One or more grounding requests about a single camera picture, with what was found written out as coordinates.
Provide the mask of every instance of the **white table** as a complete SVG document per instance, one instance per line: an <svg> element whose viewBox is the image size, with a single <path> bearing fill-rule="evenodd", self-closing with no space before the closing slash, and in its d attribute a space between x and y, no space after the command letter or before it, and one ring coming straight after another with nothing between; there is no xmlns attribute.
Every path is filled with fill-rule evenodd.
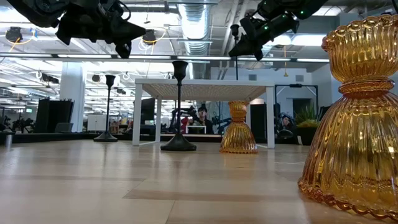
<svg viewBox="0 0 398 224"><path fill-rule="evenodd" d="M206 126L199 126L199 125L186 125L185 127L185 133L188 134L189 128L204 128L205 129L205 134L206 134Z"/></svg>
<svg viewBox="0 0 398 224"><path fill-rule="evenodd" d="M132 145L141 146L160 142L160 114L162 100L177 100L177 80L137 78L136 102L134 106L134 126L132 132ZM142 92L157 99L155 141L139 143ZM274 135L274 83L260 81L234 81L234 80L182 80L181 100L200 101L252 101L267 92L267 139L268 148L275 148ZM250 124L250 105L246 115L246 123Z"/></svg>

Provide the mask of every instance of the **green plant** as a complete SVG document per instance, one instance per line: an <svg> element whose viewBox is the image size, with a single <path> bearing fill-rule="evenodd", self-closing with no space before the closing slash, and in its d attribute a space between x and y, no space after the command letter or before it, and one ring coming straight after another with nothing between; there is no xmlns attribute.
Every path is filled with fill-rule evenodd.
<svg viewBox="0 0 398 224"><path fill-rule="evenodd" d="M300 128L319 126L319 121L317 121L313 104L306 106L300 112L296 113L295 120L297 127Z"/></svg>

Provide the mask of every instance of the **white pillar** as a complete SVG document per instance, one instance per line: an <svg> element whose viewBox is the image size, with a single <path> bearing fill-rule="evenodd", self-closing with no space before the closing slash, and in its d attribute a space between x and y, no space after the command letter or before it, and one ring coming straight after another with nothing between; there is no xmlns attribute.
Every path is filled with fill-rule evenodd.
<svg viewBox="0 0 398 224"><path fill-rule="evenodd" d="M139 136L141 128L141 100L142 84L136 84L136 101L134 103L134 119L132 127L132 145L139 146Z"/></svg>
<svg viewBox="0 0 398 224"><path fill-rule="evenodd" d="M251 113L250 113L250 102L246 106L246 124L249 126L251 129Z"/></svg>
<svg viewBox="0 0 398 224"><path fill-rule="evenodd" d="M267 87L267 142L268 148L275 148L275 130L274 130L274 87Z"/></svg>
<svg viewBox="0 0 398 224"><path fill-rule="evenodd" d="M60 100L72 99L73 111L70 122L73 123L72 132L83 129L83 115L85 112L86 72L81 62L63 62Z"/></svg>
<svg viewBox="0 0 398 224"><path fill-rule="evenodd" d="M160 142L160 131L162 127L162 97L157 97L156 106L156 131L155 131L155 142Z"/></svg>

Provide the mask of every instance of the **potted plant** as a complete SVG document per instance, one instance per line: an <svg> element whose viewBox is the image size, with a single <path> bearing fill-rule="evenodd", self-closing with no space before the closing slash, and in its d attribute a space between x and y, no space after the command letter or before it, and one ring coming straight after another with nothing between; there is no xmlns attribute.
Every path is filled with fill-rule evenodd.
<svg viewBox="0 0 398 224"><path fill-rule="evenodd" d="M313 105L306 106L299 113L296 113L295 120L297 122L296 135L298 143L310 146L319 126Z"/></svg>

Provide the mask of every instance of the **amber glass vase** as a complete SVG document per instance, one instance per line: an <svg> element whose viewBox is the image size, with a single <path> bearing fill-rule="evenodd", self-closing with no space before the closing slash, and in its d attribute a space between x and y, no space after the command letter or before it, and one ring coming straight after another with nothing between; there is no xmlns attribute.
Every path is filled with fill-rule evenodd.
<svg viewBox="0 0 398 224"><path fill-rule="evenodd" d="M398 16L340 26L323 39L343 96L323 118L298 186L304 195L376 218L398 214Z"/></svg>
<svg viewBox="0 0 398 224"><path fill-rule="evenodd" d="M230 101L229 113L232 123L228 126L220 152L226 153L257 153L256 142L249 126L244 122L247 101Z"/></svg>

